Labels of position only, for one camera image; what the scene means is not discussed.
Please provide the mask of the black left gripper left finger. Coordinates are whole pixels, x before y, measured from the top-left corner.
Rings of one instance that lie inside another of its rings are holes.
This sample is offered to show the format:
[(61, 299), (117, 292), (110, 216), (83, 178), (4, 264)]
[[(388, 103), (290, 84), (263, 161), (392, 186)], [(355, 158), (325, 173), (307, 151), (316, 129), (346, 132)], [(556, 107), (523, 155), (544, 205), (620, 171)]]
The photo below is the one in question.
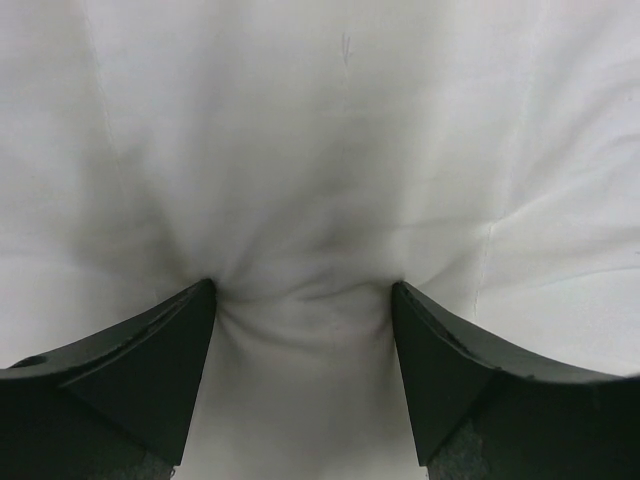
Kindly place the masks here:
[(202, 280), (1, 372), (4, 479), (169, 479), (183, 458), (216, 315)]

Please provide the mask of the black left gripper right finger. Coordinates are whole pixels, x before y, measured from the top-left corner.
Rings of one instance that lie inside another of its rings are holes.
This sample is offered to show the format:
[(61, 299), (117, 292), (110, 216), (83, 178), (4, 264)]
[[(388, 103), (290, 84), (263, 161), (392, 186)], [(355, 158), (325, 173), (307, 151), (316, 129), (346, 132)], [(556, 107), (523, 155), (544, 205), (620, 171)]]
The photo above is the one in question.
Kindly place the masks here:
[(521, 348), (405, 282), (391, 317), (419, 464), (432, 479), (635, 479), (639, 380)]

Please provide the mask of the white pillow yellow side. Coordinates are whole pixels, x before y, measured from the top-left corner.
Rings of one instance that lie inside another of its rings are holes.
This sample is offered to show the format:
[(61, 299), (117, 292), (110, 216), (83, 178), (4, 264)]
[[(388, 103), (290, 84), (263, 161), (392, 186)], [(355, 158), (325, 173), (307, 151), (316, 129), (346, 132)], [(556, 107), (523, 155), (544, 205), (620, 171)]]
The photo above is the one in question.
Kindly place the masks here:
[(5, 1), (1, 362), (202, 278), (180, 479), (419, 479), (404, 279), (639, 370), (635, 1)]

